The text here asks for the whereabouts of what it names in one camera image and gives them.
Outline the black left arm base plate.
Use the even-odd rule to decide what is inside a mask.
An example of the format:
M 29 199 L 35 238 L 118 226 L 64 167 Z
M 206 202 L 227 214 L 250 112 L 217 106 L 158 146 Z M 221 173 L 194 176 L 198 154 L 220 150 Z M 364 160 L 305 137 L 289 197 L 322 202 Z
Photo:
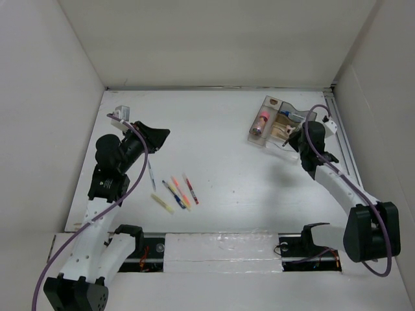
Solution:
M 143 247 L 135 250 L 122 263 L 121 273 L 158 273 L 163 271 L 165 253 L 164 236 L 146 236 Z

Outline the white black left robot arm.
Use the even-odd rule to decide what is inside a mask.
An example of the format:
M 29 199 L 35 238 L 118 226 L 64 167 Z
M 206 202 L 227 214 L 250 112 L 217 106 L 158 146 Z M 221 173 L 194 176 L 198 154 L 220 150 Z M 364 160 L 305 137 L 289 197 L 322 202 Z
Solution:
M 110 226 L 122 203 L 138 186 L 130 183 L 128 169 L 143 156 L 157 152 L 170 134 L 142 122 L 124 126 L 123 139 L 101 136 L 96 144 L 96 165 L 88 191 L 88 204 L 80 229 L 69 239 L 74 246 L 57 277 L 43 275 L 39 281 L 53 310 L 104 310 L 109 285 L 124 261 L 144 251 L 139 226 L 120 225 L 113 235 Z

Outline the pink capped pencil tube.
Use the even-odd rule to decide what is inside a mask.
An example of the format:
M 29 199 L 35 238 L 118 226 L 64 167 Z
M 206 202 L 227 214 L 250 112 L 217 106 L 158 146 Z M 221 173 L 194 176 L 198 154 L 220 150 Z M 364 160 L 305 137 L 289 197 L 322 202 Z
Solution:
M 265 126 L 270 118 L 270 113 L 262 111 L 256 118 L 254 125 L 251 127 L 252 135 L 261 136 L 265 130 Z

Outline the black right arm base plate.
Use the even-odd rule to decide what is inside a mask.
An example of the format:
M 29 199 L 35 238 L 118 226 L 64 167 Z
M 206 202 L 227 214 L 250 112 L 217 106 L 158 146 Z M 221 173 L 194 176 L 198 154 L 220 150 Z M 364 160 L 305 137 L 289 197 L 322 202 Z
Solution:
M 341 272 L 338 251 L 327 246 L 304 246 L 300 236 L 279 237 L 274 253 L 281 258 L 283 272 Z

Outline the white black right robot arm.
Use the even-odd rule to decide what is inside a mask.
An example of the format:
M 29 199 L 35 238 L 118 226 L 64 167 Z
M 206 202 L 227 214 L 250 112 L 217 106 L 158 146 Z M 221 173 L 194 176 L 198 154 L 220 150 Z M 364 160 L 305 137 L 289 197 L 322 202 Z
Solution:
M 302 168 L 348 215 L 341 238 L 344 251 L 353 262 L 399 255 L 401 239 L 397 207 L 369 195 L 341 172 L 338 159 L 325 151 L 325 138 L 324 124 L 306 121 L 290 134 L 288 143 L 299 153 Z

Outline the orange yellow highlighter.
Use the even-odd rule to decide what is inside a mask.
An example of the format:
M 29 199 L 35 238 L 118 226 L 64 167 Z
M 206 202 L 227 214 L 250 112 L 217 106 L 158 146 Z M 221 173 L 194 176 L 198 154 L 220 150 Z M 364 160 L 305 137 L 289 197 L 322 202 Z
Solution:
M 182 190 L 182 187 L 180 186 L 178 180 L 174 176 L 171 176 L 171 180 L 174 183 L 174 186 L 176 187 L 176 190 L 178 191 L 182 201 L 184 202 L 186 209 L 190 211 L 191 210 L 190 201 L 188 197 L 185 195 L 184 191 Z

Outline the red pen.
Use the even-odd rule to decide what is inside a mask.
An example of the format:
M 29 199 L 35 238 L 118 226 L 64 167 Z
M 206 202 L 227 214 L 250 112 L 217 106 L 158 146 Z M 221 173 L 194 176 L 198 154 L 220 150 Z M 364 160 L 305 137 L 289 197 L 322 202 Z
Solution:
M 192 186 L 189 178 L 185 174 L 183 174 L 182 177 L 183 177 L 183 179 L 185 181 L 185 184 L 187 185 L 187 187 L 188 187 L 188 189 L 189 189 L 189 191 L 191 193 L 191 196 L 192 196 L 195 204 L 198 205 L 199 204 L 199 200 L 198 200 L 198 198 L 197 198 L 197 196 L 195 194 L 194 188 L 193 188 L 193 186 Z

